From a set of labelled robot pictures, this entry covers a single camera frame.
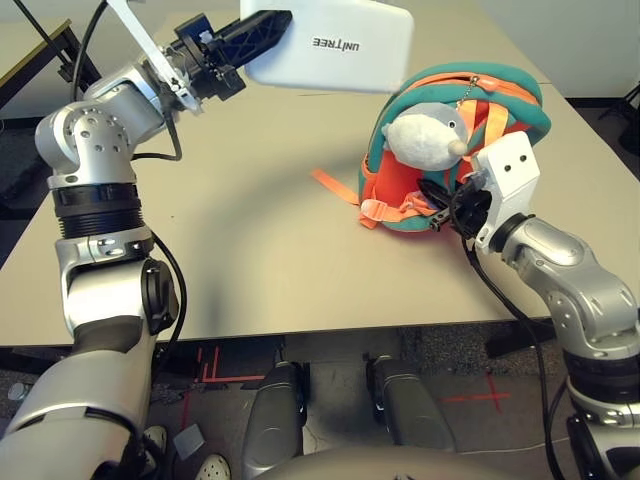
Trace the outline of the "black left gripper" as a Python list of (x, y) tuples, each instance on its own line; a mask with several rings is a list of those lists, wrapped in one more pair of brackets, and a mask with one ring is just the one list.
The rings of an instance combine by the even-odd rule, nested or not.
[(259, 10), (222, 29), (222, 50), (204, 14), (174, 29), (169, 56), (199, 100), (227, 100), (246, 88), (236, 68), (276, 46), (293, 19), (289, 10)]

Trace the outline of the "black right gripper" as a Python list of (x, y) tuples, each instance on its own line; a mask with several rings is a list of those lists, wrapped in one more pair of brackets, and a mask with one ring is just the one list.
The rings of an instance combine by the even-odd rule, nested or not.
[(485, 224), (492, 196), (472, 181), (460, 184), (452, 197), (446, 188), (432, 180), (418, 180), (417, 184), (431, 204), (445, 208), (430, 217), (432, 231), (441, 231), (453, 225), (463, 239), (471, 239)]

